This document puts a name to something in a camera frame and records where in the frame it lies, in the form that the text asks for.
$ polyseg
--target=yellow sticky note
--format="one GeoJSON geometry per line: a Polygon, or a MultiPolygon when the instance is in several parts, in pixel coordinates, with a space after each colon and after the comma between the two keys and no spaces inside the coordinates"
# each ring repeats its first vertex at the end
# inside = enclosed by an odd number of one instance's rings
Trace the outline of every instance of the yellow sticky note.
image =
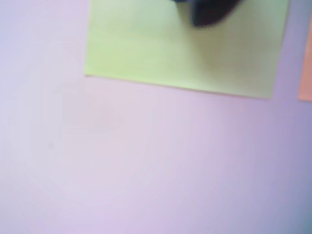
{"type": "Polygon", "coordinates": [[[193,28],[187,3],[91,0],[85,74],[269,98],[288,0],[243,0],[193,28]]]}

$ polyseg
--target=dark blurry object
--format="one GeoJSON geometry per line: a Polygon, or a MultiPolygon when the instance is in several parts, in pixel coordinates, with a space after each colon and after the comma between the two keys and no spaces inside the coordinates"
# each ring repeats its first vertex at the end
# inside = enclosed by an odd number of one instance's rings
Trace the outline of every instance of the dark blurry object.
{"type": "Polygon", "coordinates": [[[191,22],[195,27],[222,21],[241,0],[174,0],[190,4],[191,22]]]}

